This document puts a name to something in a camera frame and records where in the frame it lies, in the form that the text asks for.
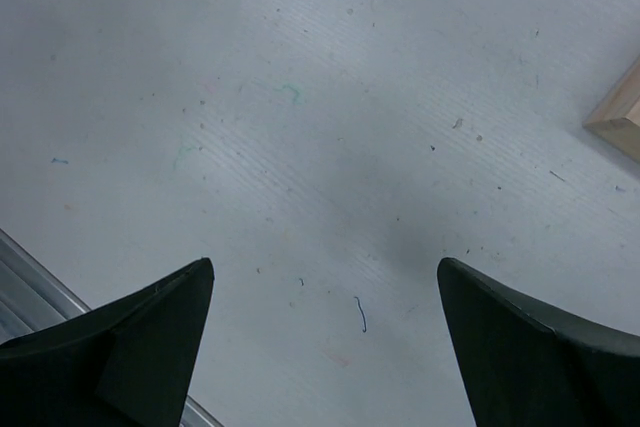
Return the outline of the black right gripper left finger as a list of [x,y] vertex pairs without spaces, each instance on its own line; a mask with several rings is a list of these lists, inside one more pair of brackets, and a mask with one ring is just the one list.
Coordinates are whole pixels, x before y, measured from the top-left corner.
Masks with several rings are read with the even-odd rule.
[[177,426],[214,285],[201,258],[1,346],[4,426]]

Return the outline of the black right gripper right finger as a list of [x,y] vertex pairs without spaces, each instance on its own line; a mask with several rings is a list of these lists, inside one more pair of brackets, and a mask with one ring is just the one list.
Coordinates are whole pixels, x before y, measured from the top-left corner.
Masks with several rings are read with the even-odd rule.
[[636,426],[639,338],[444,258],[439,294],[478,426]]

